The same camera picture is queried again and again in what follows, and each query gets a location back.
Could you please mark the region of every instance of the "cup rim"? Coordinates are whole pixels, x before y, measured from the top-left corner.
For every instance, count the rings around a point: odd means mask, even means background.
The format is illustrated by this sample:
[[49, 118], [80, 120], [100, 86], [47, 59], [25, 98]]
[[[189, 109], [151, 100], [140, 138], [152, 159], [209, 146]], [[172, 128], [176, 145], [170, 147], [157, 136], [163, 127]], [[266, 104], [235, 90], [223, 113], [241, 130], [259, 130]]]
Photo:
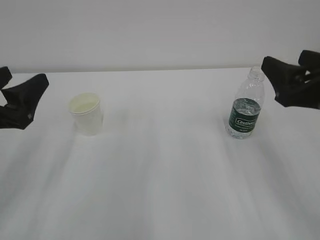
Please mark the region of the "cup rim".
[[[95, 99], [95, 104], [94, 104], [94, 106], [93, 106], [92, 108], [90, 108], [89, 110], [85, 110], [85, 111], [82, 111], [82, 112], [74, 112], [74, 111], [72, 110], [72, 104], [73, 104], [74, 102], [78, 101], [81, 97], [85, 97], [85, 96], [87, 96], [87, 97], [92, 97], [92, 98]], [[99, 98], [99, 96], [98, 96], [96, 93], [94, 93], [94, 92], [84, 92], [84, 93], [80, 93], [80, 94], [74, 96], [74, 97], [70, 100], [68, 106], [69, 106], [69, 112], [70, 112], [72, 115], [80, 116], [80, 115], [86, 115], [86, 114], [92, 112], [93, 110], [95, 110], [95, 109], [99, 106], [99, 104], [100, 104], [100, 98]]]

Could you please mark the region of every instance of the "white wall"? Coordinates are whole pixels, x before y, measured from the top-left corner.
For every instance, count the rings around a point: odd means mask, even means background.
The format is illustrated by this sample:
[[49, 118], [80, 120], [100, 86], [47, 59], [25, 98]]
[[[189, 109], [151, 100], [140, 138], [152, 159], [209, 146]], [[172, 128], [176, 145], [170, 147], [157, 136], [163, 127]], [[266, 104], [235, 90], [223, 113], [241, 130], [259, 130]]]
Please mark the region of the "white wall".
[[320, 51], [319, 0], [2, 0], [15, 72], [240, 67]]

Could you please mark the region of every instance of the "water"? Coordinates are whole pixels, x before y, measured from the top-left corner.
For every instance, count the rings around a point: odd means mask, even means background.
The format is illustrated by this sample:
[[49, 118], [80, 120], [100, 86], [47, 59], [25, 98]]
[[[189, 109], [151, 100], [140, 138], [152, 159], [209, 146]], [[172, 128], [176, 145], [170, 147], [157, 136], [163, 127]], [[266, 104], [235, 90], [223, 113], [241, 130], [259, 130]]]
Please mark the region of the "water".
[[[246, 116], [255, 116], [260, 113], [261, 107], [260, 105], [253, 100], [247, 99], [247, 98], [238, 98], [233, 102], [234, 109], [243, 115]], [[230, 125], [229, 122], [227, 123], [227, 131], [229, 134], [236, 138], [236, 139], [245, 139], [249, 137], [253, 131], [250, 132], [239, 132], [234, 130]]]

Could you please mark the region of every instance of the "robotic hand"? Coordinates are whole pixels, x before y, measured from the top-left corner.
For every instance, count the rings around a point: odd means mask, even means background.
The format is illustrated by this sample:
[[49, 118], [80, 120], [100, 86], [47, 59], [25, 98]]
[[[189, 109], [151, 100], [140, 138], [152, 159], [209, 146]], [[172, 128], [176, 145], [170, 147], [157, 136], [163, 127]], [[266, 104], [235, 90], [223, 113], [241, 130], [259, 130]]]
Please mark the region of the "robotic hand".
[[49, 86], [45, 74], [38, 74], [14, 87], [2, 89], [12, 79], [7, 67], [0, 68], [0, 90], [7, 104], [0, 106], [0, 129], [25, 129], [34, 120], [38, 102]]
[[300, 66], [267, 56], [261, 69], [282, 106], [320, 109], [320, 53], [304, 50], [298, 63]]

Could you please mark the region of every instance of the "green label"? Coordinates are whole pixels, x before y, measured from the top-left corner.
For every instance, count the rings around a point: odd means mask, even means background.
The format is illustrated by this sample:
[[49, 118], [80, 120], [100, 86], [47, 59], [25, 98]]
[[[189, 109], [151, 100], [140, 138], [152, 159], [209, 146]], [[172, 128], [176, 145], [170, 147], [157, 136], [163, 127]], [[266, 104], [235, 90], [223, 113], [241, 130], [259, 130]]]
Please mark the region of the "green label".
[[235, 104], [233, 104], [230, 118], [229, 118], [230, 127], [238, 132], [241, 132], [241, 133], [251, 132], [255, 128], [259, 113], [256, 115], [242, 114], [235, 109]]

